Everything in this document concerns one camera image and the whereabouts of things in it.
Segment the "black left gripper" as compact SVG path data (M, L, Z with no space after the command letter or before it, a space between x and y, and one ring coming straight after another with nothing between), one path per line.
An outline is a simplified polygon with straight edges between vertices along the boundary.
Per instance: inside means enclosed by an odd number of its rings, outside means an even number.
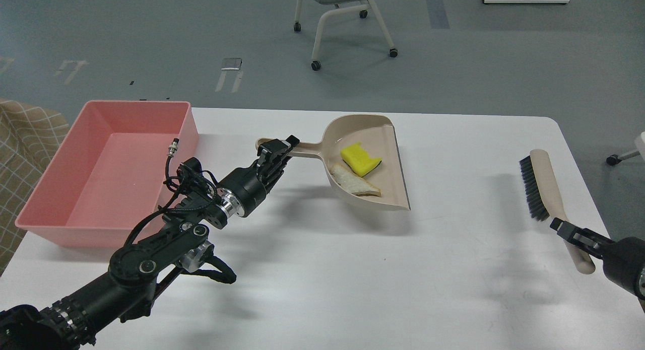
M283 162L300 140L290 135L283 141L267 141L257 149L258 159L248 167L237 167L217 183L217 194L232 203L237 216L248 217L268 196L283 175Z

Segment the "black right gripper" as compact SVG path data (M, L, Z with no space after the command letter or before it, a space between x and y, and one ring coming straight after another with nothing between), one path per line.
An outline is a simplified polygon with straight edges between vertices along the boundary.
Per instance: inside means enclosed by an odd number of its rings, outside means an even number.
M615 242L588 228L555 218L550 223L560 238L603 261L606 278L632 295L643 295L644 241L627 237Z

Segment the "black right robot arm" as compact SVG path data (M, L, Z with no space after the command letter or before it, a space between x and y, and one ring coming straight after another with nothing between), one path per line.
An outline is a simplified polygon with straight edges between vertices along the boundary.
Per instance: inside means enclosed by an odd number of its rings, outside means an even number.
M623 290L644 300L644 242L637 237L619 241L555 218L550 224L557 235L584 253L603 261L603 274Z

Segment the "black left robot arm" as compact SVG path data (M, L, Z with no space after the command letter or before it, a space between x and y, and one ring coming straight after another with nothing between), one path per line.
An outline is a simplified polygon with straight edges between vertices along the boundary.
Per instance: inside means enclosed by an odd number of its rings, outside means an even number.
M299 142L292 135L263 142L250 166L237 167L222 180L196 158L182 162L164 180L171 199L136 224L105 274L50 307L24 304L2 311L2 349L94 345L96 334L111 322L149 316L180 275L234 283L235 272L208 240L210 229L224 228L234 215L248 217L281 178Z

